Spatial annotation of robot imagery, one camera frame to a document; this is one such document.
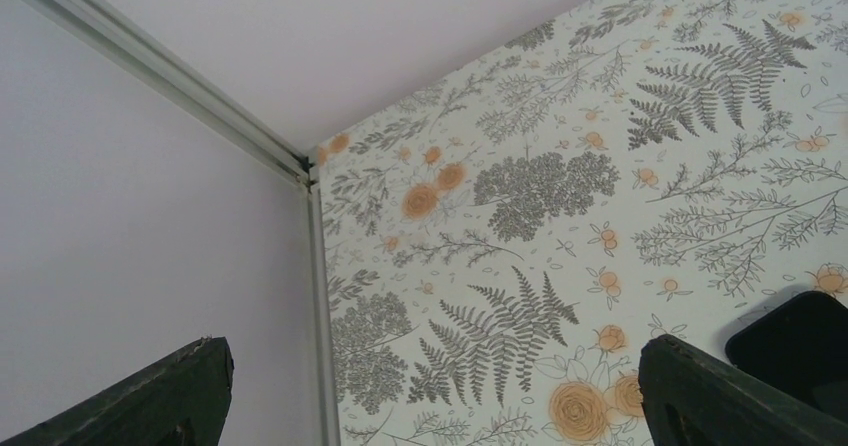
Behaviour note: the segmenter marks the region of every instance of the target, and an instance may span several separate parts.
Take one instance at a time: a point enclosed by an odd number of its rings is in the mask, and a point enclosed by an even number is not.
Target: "aluminum frame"
[[[319,436],[322,444],[338,446],[341,438],[333,375],[324,235],[314,162],[106,1],[23,1],[297,186],[308,214],[304,228],[310,238],[311,337],[317,365],[314,379],[319,390]]]

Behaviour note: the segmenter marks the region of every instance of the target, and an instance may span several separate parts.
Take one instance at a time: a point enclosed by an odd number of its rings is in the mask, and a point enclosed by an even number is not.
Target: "orange flower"
[[[804,21],[804,17],[798,13],[785,13],[780,15],[780,22],[789,28],[794,28]]]
[[[383,246],[385,246],[386,251],[390,253],[397,249],[398,243],[400,243],[400,240],[397,238],[397,236],[387,236],[383,238]]]
[[[459,186],[463,179],[465,179],[465,166],[462,163],[449,164],[439,171],[436,187],[442,191],[450,191]]]
[[[612,271],[601,273],[598,276],[598,284],[606,290],[606,293],[611,298],[621,296],[621,285],[618,283],[618,275]]]
[[[439,197],[436,189],[429,184],[418,184],[412,187],[403,198],[401,210],[409,219],[424,219],[436,209]]]
[[[825,263],[816,274],[810,273],[816,278],[814,289],[823,291],[831,296],[844,293],[848,289],[848,272],[841,264]]]
[[[654,170],[650,168],[637,169],[633,171],[633,175],[636,176],[636,183],[633,184],[634,189],[640,185],[642,185],[642,187],[645,185],[654,187],[660,182],[656,173],[654,173]]]
[[[607,405],[601,392],[590,384],[561,384],[551,395],[548,413],[563,437],[593,442],[609,427]]]
[[[642,390],[639,388],[639,378],[635,374],[618,378],[614,388],[615,409],[625,416],[645,417],[645,411],[642,409]]]
[[[627,345],[624,331],[618,326],[610,324],[598,333],[598,348],[607,353],[614,353]]]
[[[350,144],[350,136],[347,133],[342,133],[332,141],[330,141],[330,152],[333,154],[338,154],[347,149],[347,146]]]
[[[424,162],[433,164],[442,157],[442,150],[438,146],[433,146],[424,153]]]
[[[586,114],[584,115],[584,117],[588,121],[594,121],[594,120],[598,119],[598,116],[600,115],[600,113],[603,113],[603,111],[598,107],[594,107],[594,108],[591,108],[591,109],[590,108],[580,108],[580,111],[586,111]]]
[[[604,249],[615,249],[618,247],[618,240],[615,239],[615,231],[611,229],[601,231],[601,240],[604,242]]]
[[[327,150],[323,146],[318,146],[318,166],[327,164]]]
[[[607,271],[602,273],[598,277],[598,283],[601,284],[601,287],[609,288],[610,286],[615,286],[618,284],[618,275],[613,273],[612,271]]]
[[[410,151],[409,148],[404,146],[398,150],[397,154],[399,160],[406,162],[406,160],[408,160],[409,157],[412,156],[412,151]]]

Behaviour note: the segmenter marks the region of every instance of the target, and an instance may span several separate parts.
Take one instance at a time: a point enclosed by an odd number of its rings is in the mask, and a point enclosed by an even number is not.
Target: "orange rose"
[[[598,347],[601,351],[614,353],[627,345],[627,339],[624,337],[624,331],[618,326],[609,325],[598,334]]]
[[[423,219],[432,213],[438,204],[436,189],[429,184],[418,184],[404,196],[401,210],[409,219]]]
[[[318,147],[318,166],[327,164],[327,150],[323,146]]]
[[[424,153],[424,162],[433,164],[442,157],[442,150],[438,146],[433,146]]]
[[[607,405],[590,384],[561,384],[551,395],[548,412],[559,434],[573,441],[594,441],[609,427]]]
[[[642,390],[639,378],[635,374],[622,376],[615,382],[615,409],[625,416],[644,418],[642,409]]]
[[[350,136],[346,133],[342,133],[330,141],[330,152],[333,154],[341,153],[347,149],[348,144],[350,144]]]
[[[835,296],[848,289],[848,273],[840,264],[825,263],[816,274],[809,273],[816,278],[815,289]]]
[[[465,179],[465,166],[461,163],[449,164],[439,171],[436,187],[442,191],[450,191],[459,186],[463,179]]]

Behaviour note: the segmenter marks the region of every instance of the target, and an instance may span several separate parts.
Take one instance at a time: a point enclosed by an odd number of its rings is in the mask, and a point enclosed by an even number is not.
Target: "wallpaper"
[[[641,347],[848,295],[848,0],[591,0],[318,149],[347,445],[651,444]]]

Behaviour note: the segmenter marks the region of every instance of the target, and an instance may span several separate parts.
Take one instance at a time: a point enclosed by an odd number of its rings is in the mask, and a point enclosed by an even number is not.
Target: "fern leaf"
[[[535,311],[542,309],[542,304],[539,302],[539,297],[533,291],[533,287],[530,286],[527,278],[521,274],[521,271],[519,271],[515,266],[512,267],[512,270],[515,271],[515,275],[518,276],[518,291],[521,294],[522,308],[518,314],[518,318],[524,319],[532,317],[536,314]]]
[[[461,359],[463,358],[459,358],[454,363],[450,377],[453,382],[453,386],[456,389],[456,394],[459,396],[459,400],[462,401],[462,404],[468,405],[465,401],[465,377],[468,373],[468,365]]]
[[[677,86],[676,84],[668,85],[668,84],[641,84],[637,83],[636,87],[645,91],[648,94],[652,94],[657,98],[669,103],[678,105],[684,101],[686,101],[687,96],[689,95],[689,88],[685,86]]]
[[[696,89],[689,97],[689,102],[695,109],[698,120],[713,133],[716,132],[715,115],[718,107],[718,96],[711,89]]]
[[[483,381],[489,372],[489,357],[480,345],[469,354],[469,380],[471,381],[471,393],[477,404],[483,403]]]
[[[483,315],[485,311],[481,311],[480,314],[476,315],[476,308],[468,306],[451,306],[445,302],[445,300],[439,301],[439,306],[442,308],[442,311],[451,318],[466,334],[470,335],[472,339],[485,338],[488,334],[486,327],[483,326],[484,320]]]
[[[736,36],[736,40],[739,41],[739,44],[746,53],[760,60],[771,56],[769,54],[768,44],[762,39],[754,36],[750,31],[727,23],[725,23],[725,27],[733,31],[733,35]]]
[[[526,323],[521,328],[516,329],[515,337],[520,344],[518,367],[515,371],[516,377],[521,389],[528,392],[531,387],[533,364],[542,351],[545,344],[544,339],[547,339],[547,332],[541,325]]]
[[[774,67],[763,66],[754,77],[756,83],[751,88],[752,102],[763,111],[771,111],[771,94],[769,89],[777,80],[780,70]]]
[[[727,74],[716,82],[716,92],[736,126],[742,127],[742,105],[748,88],[748,78],[739,74]]]
[[[512,361],[515,359],[516,350],[515,339],[504,334],[496,336],[489,342],[489,351],[494,366],[495,395],[501,406],[504,405],[503,398],[504,391],[506,390],[506,380],[512,369]]]
[[[455,356],[465,352],[468,340],[464,339],[459,331],[454,331],[447,326],[436,324],[433,320],[430,320],[430,329],[439,338],[448,355]]]

